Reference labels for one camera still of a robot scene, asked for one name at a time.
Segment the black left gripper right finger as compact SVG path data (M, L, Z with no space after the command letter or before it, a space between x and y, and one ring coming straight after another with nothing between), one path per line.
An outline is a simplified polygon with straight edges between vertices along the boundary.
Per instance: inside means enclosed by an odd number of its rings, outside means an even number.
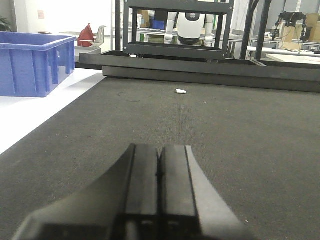
M161 233L166 240L251 240L200 168L188 145L162 149Z

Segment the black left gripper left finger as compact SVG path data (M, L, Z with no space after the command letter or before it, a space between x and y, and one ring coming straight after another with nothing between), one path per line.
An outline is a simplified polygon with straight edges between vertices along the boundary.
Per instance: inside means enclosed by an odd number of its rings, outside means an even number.
M157 235L158 150L130 144L98 179L29 214L16 240L151 240Z

